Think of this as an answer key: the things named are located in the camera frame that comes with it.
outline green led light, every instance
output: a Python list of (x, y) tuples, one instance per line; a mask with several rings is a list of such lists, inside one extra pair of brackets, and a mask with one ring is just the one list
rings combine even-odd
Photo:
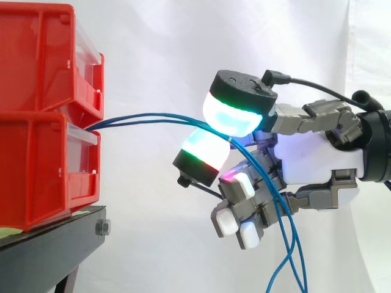
[(211, 93), (206, 95), (203, 116), (215, 130), (236, 137), (248, 135), (262, 121), (262, 115), (228, 106), (212, 96)]
[(219, 170), (230, 153), (230, 144), (220, 137), (202, 130), (194, 131), (182, 149)]

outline black sensor cap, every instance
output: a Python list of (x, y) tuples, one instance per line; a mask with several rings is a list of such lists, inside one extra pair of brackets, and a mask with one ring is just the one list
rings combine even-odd
[(256, 76), (219, 70), (210, 87), (210, 93), (228, 106), (265, 117), (273, 109), (277, 93), (258, 80)]

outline black cable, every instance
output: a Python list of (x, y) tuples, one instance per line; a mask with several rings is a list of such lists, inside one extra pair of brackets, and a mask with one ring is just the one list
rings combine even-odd
[(320, 91), (322, 91), (322, 92), (324, 92), (324, 93), (328, 93), (329, 95), (334, 96), (334, 97), (340, 99), (341, 101), (344, 101), (344, 102), (346, 102), (346, 103), (348, 103), (348, 104), (350, 104), (350, 105), (353, 105), (353, 106), (356, 106), (356, 107), (358, 107), (358, 108), (360, 108), (360, 109), (362, 109), (362, 110), (365, 110), (364, 107), (363, 107), (363, 105), (362, 105), (361, 103), (358, 103), (358, 102), (356, 102), (356, 101), (353, 101), (353, 100), (351, 100), (351, 99), (349, 99), (349, 98), (347, 98), (347, 97), (341, 95), (340, 93), (337, 93), (337, 92), (335, 92), (335, 91), (333, 91), (333, 90), (331, 90), (331, 89), (328, 89), (327, 87), (324, 87), (324, 86), (322, 86), (322, 85), (320, 85), (320, 84), (316, 84), (316, 83), (314, 83), (314, 82), (305, 81), (305, 80), (303, 80), (303, 79), (298, 79), (298, 78), (291, 78), (291, 79), (289, 80), (289, 82), (290, 82), (291, 84), (301, 84), (301, 85), (305, 85), (305, 86), (307, 86), (307, 87), (311, 87), (311, 88), (313, 88), (313, 89), (320, 90)]
[(221, 194), (217, 193), (216, 191), (213, 191), (201, 184), (198, 184), (198, 183), (195, 183), (195, 182), (192, 182), (190, 183), (191, 186), (194, 186), (202, 191), (205, 191), (205, 192), (208, 192), (209, 194), (212, 194), (213, 196), (217, 197), (218, 199), (220, 200), (223, 200), (223, 197), (221, 196)]
[(384, 181), (384, 185), (387, 186), (387, 188), (391, 191), (391, 182), (390, 181)]

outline white fingertip pad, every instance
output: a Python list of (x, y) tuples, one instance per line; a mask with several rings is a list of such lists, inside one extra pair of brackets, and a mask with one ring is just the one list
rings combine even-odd
[(246, 199), (252, 198), (255, 195), (255, 190), (252, 187), (251, 181), (247, 174), (245, 173), (237, 173), (233, 175), (233, 177), (238, 180), (240, 183), (240, 186), (242, 187), (242, 190), (246, 196)]
[(245, 222), (240, 225), (240, 236), (245, 249), (255, 248), (261, 241), (253, 222)]
[(233, 235), (239, 230), (235, 217), (229, 208), (218, 211), (216, 214), (216, 221), (224, 236)]
[(359, 194), (360, 189), (356, 188), (343, 188), (338, 190), (338, 207), (346, 206)]

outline cable connector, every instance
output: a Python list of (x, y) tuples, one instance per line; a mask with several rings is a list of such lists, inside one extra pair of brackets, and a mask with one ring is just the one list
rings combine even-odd
[(261, 82), (267, 87), (272, 88), (275, 84), (289, 84), (291, 76), (278, 71), (266, 70), (262, 76)]

